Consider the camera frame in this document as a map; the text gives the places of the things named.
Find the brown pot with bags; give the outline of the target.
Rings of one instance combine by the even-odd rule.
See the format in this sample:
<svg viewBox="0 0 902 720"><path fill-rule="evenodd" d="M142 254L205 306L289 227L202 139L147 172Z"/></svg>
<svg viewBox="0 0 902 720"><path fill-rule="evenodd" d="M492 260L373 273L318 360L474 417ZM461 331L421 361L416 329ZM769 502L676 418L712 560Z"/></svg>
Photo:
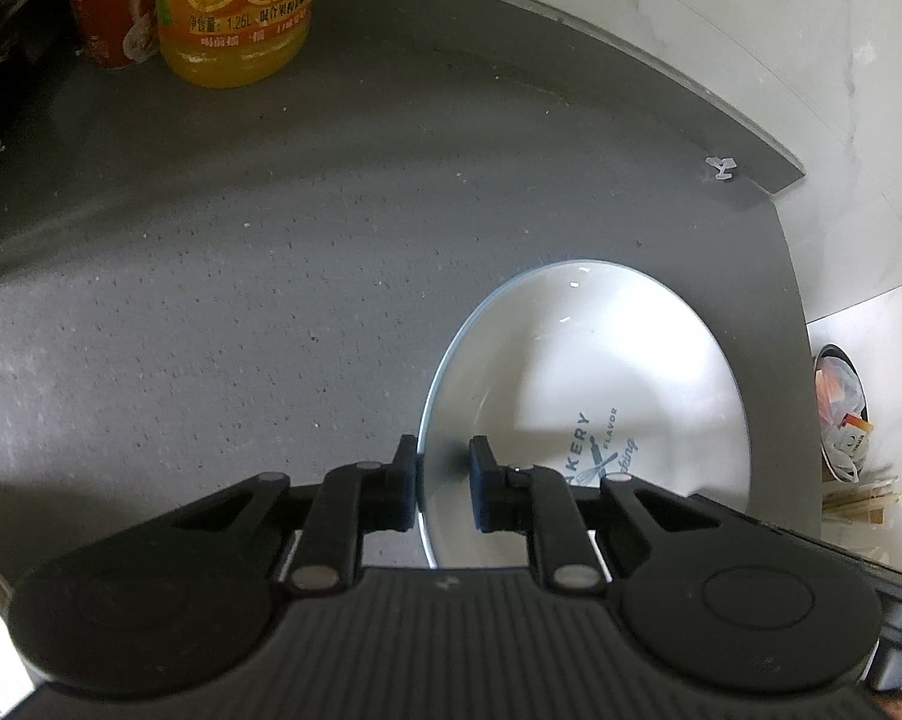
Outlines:
<svg viewBox="0 0 902 720"><path fill-rule="evenodd" d="M823 463L840 483L859 483L874 424L858 371L836 344L815 355L814 388Z"/></svg>

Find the orange juice bottle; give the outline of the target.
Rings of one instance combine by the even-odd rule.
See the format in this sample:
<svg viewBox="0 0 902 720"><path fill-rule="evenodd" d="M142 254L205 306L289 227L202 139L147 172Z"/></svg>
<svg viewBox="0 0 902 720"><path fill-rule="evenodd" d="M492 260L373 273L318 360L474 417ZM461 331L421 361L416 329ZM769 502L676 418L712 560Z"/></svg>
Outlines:
<svg viewBox="0 0 902 720"><path fill-rule="evenodd" d="M313 0L156 0L164 61L204 88L252 85L286 67L311 16Z"/></svg>

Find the white Sweet Bakery plate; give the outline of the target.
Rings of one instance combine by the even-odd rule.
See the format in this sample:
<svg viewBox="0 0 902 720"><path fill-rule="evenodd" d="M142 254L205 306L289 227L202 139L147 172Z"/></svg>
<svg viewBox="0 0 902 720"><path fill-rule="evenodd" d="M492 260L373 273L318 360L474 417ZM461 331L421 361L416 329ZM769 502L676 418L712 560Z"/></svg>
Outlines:
<svg viewBox="0 0 902 720"><path fill-rule="evenodd" d="M745 509L750 440L736 379L702 317L641 271L540 266L480 304L442 356L418 429L418 523L433 567L526 562L521 536L475 525L469 442L501 465L594 488L628 473Z"/></svg>

